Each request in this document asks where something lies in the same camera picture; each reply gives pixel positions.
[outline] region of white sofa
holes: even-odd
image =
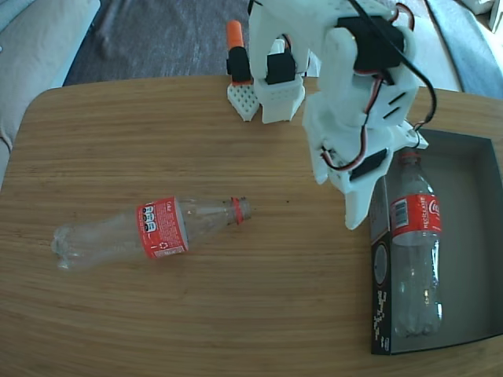
[[[24,112],[63,85],[99,7],[99,0],[0,0],[0,188]]]

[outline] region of couch cushion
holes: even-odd
[[[51,87],[98,7],[98,0],[37,0],[0,33],[0,137],[9,149],[26,108]]]
[[[34,0],[0,0],[0,33]]]

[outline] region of bottle lying on table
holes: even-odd
[[[108,220],[63,225],[51,244],[63,270],[88,269],[106,262],[162,258],[192,248],[227,225],[250,218],[245,198],[157,200]]]

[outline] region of empty plastic bottle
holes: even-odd
[[[60,269],[86,269],[105,262],[182,253],[205,236],[249,218],[245,198],[218,201],[171,197],[108,220],[61,226],[51,247],[59,257]]]
[[[439,204],[419,152],[404,148],[398,157],[401,186],[391,204],[392,322],[398,336],[430,335],[442,323]]]

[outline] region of orange part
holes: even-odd
[[[244,47],[241,22],[232,20],[227,23],[227,48]]]

